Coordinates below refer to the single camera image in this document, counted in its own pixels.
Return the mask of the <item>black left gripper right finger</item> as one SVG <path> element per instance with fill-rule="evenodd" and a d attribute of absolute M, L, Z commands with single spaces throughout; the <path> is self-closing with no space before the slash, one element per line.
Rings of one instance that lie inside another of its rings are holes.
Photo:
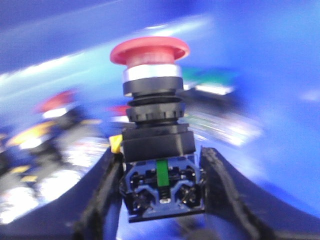
<path fill-rule="evenodd" d="M 214 148 L 202 147 L 200 166 L 204 170 L 205 212 L 225 220 L 228 232 L 245 240 L 273 240 L 273 231 L 263 224 L 241 200 L 231 175 Z"/>

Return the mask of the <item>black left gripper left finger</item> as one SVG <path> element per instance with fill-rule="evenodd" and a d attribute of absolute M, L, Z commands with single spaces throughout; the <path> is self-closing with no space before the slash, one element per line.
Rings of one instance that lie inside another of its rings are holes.
<path fill-rule="evenodd" d="M 122 205 L 120 181 L 123 177 L 123 154 L 106 154 L 109 166 L 80 219 L 74 224 L 74 240 L 115 240 Z"/>

